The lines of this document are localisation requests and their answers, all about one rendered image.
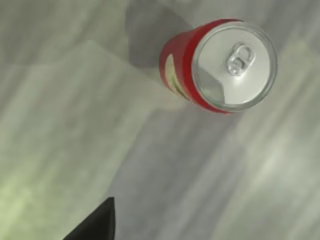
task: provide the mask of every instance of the gray surface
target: gray surface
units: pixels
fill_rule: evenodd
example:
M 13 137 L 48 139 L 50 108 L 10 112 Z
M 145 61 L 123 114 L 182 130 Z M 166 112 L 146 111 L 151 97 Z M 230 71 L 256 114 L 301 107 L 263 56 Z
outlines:
M 62 239 L 108 196 L 119 240 L 320 239 L 319 10 L 2 0 L 0 239 Z M 272 93 L 242 114 L 199 109 L 146 69 L 218 18 L 263 27 L 279 52 Z

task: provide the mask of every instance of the black pointed object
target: black pointed object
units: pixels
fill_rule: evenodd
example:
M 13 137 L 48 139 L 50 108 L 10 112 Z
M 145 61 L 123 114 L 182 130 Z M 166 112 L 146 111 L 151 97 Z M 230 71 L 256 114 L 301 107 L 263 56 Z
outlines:
M 63 240 L 114 240 L 115 199 L 108 198 Z

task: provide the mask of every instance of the red can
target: red can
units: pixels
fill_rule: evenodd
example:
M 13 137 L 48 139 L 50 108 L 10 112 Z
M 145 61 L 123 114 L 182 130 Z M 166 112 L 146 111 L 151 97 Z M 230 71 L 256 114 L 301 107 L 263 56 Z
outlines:
M 224 114 L 262 101 L 277 68 L 268 36 L 237 19 L 220 19 L 180 33 L 164 46 L 159 59 L 161 79 L 170 90 Z

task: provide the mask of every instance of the can label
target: can label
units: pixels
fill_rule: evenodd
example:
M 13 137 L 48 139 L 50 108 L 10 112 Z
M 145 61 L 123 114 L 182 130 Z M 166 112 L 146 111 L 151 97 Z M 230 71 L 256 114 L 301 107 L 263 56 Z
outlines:
M 181 86 L 175 68 L 174 56 L 170 54 L 165 62 L 165 78 L 169 88 L 177 95 L 187 100 L 190 98 L 186 95 L 184 88 Z

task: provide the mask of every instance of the pull tab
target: pull tab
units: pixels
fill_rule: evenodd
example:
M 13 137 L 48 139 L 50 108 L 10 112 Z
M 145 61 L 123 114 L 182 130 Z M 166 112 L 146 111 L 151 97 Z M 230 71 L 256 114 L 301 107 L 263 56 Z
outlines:
M 254 63 L 256 53 L 246 44 L 238 43 L 227 60 L 227 68 L 232 76 L 240 77 Z

